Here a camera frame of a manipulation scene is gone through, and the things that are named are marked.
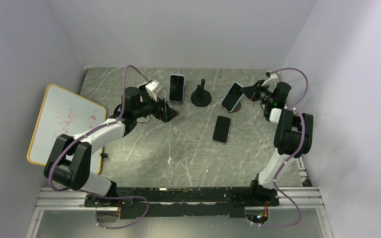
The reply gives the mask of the dark wooden phone stand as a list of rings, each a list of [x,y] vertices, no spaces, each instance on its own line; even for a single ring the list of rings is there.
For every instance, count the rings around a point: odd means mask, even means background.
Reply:
[[[232,113],[236,113],[236,112],[240,111],[241,108],[242,108],[242,104],[239,102],[239,103],[236,104],[236,106],[232,110]]]

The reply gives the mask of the phone with beige case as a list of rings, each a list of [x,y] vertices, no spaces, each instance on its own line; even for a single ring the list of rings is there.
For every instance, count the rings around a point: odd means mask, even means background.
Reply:
[[[143,97],[148,97],[148,92],[147,92],[147,88],[146,86],[148,85],[149,83],[144,83],[144,84],[141,84],[138,86],[139,90],[140,90],[140,95],[142,95]]]

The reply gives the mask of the phone with lilac case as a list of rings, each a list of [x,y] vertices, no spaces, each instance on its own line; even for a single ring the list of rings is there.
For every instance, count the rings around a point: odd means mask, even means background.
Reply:
[[[182,103],[185,98],[185,76],[171,74],[169,83],[169,101]]]

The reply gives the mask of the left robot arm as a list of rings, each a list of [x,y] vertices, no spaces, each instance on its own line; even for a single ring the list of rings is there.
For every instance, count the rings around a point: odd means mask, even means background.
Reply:
[[[115,204],[118,198],[115,182],[91,172],[92,155],[108,143],[128,135],[138,118],[153,116],[167,123],[179,116],[166,100],[151,97],[143,87],[123,90],[122,103],[102,124],[87,132],[70,136],[61,134],[55,140],[44,169],[49,186],[57,182],[64,189],[86,191],[105,206]]]

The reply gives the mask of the black phone without case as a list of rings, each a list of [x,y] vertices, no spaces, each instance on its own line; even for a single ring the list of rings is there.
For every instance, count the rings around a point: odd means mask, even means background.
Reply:
[[[213,141],[218,143],[227,143],[229,131],[231,126],[231,119],[224,116],[218,116],[213,132]]]

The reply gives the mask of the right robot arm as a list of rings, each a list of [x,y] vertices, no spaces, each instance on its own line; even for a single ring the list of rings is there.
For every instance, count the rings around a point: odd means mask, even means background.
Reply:
[[[276,84],[270,92],[265,81],[243,87],[241,92],[252,102],[260,101],[264,106],[263,115],[269,122],[277,125],[273,146],[275,148],[267,166],[251,181],[248,190],[238,195],[239,199],[248,198],[253,205],[274,202],[277,196],[277,183],[282,173],[312,146],[313,122],[311,114],[298,113],[295,108],[286,108],[286,99],[291,86],[284,82]]]

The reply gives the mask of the phone with light blue case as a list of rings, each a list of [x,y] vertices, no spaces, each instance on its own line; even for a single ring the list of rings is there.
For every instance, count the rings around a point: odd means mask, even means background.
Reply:
[[[229,88],[225,97],[221,101],[221,106],[229,113],[231,113],[243,97],[242,85],[234,82]]]

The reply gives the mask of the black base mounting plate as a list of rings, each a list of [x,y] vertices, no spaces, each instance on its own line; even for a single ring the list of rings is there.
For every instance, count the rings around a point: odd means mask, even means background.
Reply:
[[[182,216],[229,216],[246,217],[249,207],[279,206],[276,189],[260,185],[250,187],[119,187],[118,196],[126,196],[126,201],[108,201],[87,195],[86,208],[98,211],[121,209],[121,219],[147,217]]]

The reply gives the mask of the black round base phone stand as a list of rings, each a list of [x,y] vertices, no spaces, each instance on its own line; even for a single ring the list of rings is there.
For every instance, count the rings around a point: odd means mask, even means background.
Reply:
[[[205,79],[201,80],[201,83],[197,85],[196,90],[191,95],[191,102],[197,107],[206,107],[211,101],[211,94],[205,90]]]

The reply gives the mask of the whiteboard with yellow frame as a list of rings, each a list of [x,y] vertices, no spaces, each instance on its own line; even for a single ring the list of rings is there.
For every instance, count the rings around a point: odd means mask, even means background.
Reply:
[[[27,160],[44,166],[56,138],[88,131],[106,120],[107,110],[56,84],[47,86],[27,152]]]

